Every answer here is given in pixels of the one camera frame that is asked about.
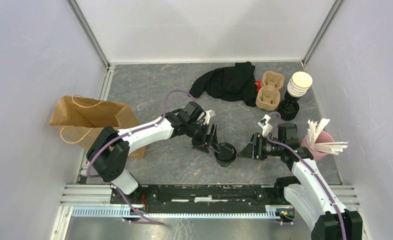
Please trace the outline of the black cup lid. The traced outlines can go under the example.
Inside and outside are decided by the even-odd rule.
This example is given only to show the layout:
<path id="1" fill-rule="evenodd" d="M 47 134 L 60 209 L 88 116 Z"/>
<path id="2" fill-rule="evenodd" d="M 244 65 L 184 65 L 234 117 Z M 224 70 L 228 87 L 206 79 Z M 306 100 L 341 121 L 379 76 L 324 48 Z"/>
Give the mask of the black cup lid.
<path id="1" fill-rule="evenodd" d="M 219 145 L 220 145 L 220 153 L 215 153 L 214 157 L 220 157 L 222 159 L 237 157 L 237 151 L 231 143 L 222 142 Z"/>

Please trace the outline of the stack of black lids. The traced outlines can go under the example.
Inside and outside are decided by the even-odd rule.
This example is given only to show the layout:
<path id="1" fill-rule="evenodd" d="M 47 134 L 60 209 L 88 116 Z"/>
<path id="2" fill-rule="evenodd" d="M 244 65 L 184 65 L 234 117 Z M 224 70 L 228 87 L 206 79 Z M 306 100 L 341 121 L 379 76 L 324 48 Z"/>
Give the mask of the stack of black lids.
<path id="1" fill-rule="evenodd" d="M 284 99 L 278 104 L 277 112 L 284 121 L 293 120 L 300 110 L 300 105 L 294 100 Z"/>

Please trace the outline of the stack of white paper cups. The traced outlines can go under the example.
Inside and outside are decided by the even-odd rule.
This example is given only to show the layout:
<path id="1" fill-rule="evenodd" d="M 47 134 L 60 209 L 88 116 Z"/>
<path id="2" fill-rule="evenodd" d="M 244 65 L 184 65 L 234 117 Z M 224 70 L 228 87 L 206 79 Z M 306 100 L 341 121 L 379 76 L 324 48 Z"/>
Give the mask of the stack of white paper cups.
<path id="1" fill-rule="evenodd" d="M 287 84 L 284 99 L 297 102 L 306 94 L 312 84 L 313 79 L 308 73 L 304 71 L 295 72 Z"/>

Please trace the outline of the black paper coffee cup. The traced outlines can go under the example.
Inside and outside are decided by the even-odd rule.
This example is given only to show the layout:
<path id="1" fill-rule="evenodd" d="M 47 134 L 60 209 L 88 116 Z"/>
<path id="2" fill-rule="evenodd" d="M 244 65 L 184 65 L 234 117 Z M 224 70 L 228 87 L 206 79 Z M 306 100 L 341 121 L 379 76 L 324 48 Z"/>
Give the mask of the black paper coffee cup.
<path id="1" fill-rule="evenodd" d="M 227 168 L 231 163 L 236 160 L 236 157 L 223 159 L 221 157 L 215 156 L 217 164 L 222 168 Z"/>

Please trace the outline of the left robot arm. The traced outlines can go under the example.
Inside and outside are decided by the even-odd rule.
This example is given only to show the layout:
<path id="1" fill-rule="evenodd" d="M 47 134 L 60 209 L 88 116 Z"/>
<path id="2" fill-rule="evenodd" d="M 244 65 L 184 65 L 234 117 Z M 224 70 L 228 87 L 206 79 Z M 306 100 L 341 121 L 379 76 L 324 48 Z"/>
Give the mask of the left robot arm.
<path id="1" fill-rule="evenodd" d="M 130 204 L 142 197 L 139 182 L 126 170 L 129 155 L 152 143 L 178 136 L 191 138 L 192 148 L 198 151 L 221 153 L 217 138 L 217 125 L 210 124 L 213 111 L 205 111 L 194 101 L 161 117 L 126 129 L 107 126 L 102 129 L 89 148 L 86 158 L 89 166 L 105 183 L 110 183 L 122 191 L 122 197 Z"/>

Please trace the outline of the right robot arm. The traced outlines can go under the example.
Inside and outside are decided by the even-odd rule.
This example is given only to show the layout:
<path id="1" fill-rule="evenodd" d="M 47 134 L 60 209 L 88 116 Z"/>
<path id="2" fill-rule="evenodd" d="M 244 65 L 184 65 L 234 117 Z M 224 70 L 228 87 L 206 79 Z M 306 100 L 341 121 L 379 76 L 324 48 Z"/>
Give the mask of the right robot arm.
<path id="1" fill-rule="evenodd" d="M 273 198 L 279 204 L 290 203 L 311 231 L 313 240 L 361 240 L 363 219 L 350 210 L 333 193 L 324 180 L 312 153 L 300 146 L 296 124 L 277 126 L 278 136 L 272 137 L 273 126 L 258 122 L 262 132 L 255 132 L 239 157 L 265 160 L 279 156 L 292 172 L 292 177 L 276 180 Z"/>

